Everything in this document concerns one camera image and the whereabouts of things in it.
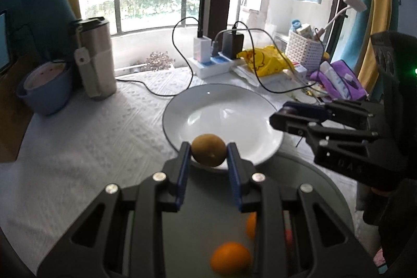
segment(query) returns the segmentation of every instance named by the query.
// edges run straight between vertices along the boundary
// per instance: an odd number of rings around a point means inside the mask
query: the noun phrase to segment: purple pouch
[[[352,97],[352,100],[363,100],[366,98],[368,93],[362,87],[361,83],[359,83],[359,80],[357,79],[353,71],[350,69],[350,67],[343,60],[335,61],[330,65],[345,83],[346,87],[349,90],[350,96]],[[353,79],[351,81],[347,81],[345,79],[345,74],[351,75]],[[335,89],[333,84],[321,71],[316,71],[312,73],[310,79],[322,83],[322,85],[325,87],[326,91],[329,93],[329,96],[332,99],[342,98],[340,93]]]

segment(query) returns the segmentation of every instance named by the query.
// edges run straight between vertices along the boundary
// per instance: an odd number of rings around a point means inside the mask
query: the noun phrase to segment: blue bowl
[[[26,91],[23,83],[28,74],[17,86],[16,95],[21,98],[33,112],[48,116],[61,110],[70,99],[72,89],[71,66],[66,65],[65,70],[57,77],[35,89]]]

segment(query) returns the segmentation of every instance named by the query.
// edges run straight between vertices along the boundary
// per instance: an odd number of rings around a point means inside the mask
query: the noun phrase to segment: yellow bag
[[[254,71],[254,51],[252,49],[239,52],[237,57],[243,57],[252,72]],[[289,68],[294,70],[294,65],[288,57],[283,52],[279,53],[274,45],[255,48],[255,65],[258,77],[273,75]]]

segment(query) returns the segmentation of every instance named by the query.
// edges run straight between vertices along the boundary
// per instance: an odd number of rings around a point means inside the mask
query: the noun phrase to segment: bolt
[[[166,174],[163,172],[155,172],[152,178],[156,182],[163,182],[166,179]]]
[[[257,172],[257,173],[254,173],[252,175],[252,180],[254,182],[257,182],[257,183],[263,182],[265,179],[266,179],[266,177],[265,177],[265,175],[263,173]]]
[[[116,184],[109,184],[106,186],[106,192],[109,195],[116,193],[119,190],[119,187]]]
[[[313,186],[311,184],[301,184],[300,190],[304,193],[311,193],[313,192]]]

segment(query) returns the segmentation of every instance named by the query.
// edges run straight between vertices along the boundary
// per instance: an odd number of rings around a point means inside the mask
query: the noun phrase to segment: woven basket
[[[285,54],[291,61],[299,62],[310,75],[317,71],[323,56],[323,46],[319,41],[304,38],[290,31]]]

